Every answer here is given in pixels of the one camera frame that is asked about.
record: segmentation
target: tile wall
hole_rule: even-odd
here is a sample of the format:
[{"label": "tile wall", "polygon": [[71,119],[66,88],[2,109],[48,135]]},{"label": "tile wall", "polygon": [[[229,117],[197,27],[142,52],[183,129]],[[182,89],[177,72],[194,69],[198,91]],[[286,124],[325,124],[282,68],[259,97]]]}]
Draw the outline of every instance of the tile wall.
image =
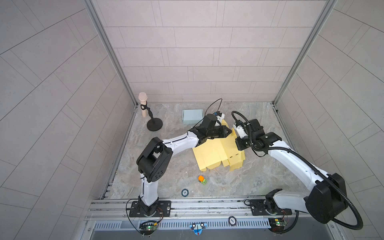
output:
[{"label": "tile wall", "polygon": [[135,95],[272,101],[325,1],[93,0]]},{"label": "tile wall", "polygon": [[133,103],[81,0],[3,0],[0,23],[0,239],[68,240]]},{"label": "tile wall", "polygon": [[[339,0],[277,108],[296,149],[341,174],[364,227],[384,239],[384,1]],[[350,209],[339,219],[356,224]]]}]

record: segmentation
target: corrugated black hose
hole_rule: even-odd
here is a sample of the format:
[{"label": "corrugated black hose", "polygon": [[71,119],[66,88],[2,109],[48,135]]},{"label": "corrugated black hose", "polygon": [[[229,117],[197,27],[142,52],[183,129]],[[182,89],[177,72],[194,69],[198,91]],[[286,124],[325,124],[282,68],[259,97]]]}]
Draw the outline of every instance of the corrugated black hose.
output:
[{"label": "corrugated black hose", "polygon": [[241,116],[245,122],[247,123],[248,125],[248,133],[249,133],[249,142],[251,143],[251,148],[255,151],[258,151],[258,152],[262,152],[262,151],[265,151],[265,150],[283,150],[283,151],[287,151],[287,152],[290,152],[292,153],[293,155],[295,155],[296,157],[298,157],[299,159],[301,159],[305,164],[307,164],[317,175],[319,175],[322,179],[324,179],[324,181],[328,184],[328,186],[330,186],[332,189],[334,189],[345,201],[346,203],[348,204],[348,206],[351,208],[353,214],[355,215],[355,218],[357,220],[357,224],[356,225],[350,225],[350,224],[347,224],[345,222],[342,222],[336,218],[332,219],[332,221],[334,221],[335,223],[337,224],[340,224],[341,226],[343,227],[346,227],[346,228],[349,228],[349,229],[353,229],[353,230],[360,230],[362,229],[363,227],[363,221],[361,219],[361,216],[358,212],[358,210],[356,209],[356,207],[353,205],[353,203],[348,199],[347,195],[341,191],[331,180],[329,180],[326,176],[324,176],[314,165],[312,165],[310,162],[308,162],[305,158],[303,158],[300,154],[298,154],[297,152],[293,151],[292,149],[290,148],[285,148],[285,147],[266,147],[266,148],[262,148],[262,149],[257,149],[253,143],[252,143],[252,129],[251,129],[251,124],[250,122],[248,121],[248,119],[241,113],[237,112],[237,111],[232,111],[232,117],[234,118],[234,120],[236,122],[239,122],[239,120],[237,120],[234,116],[234,113],[235,114],[238,114],[239,116]]}]

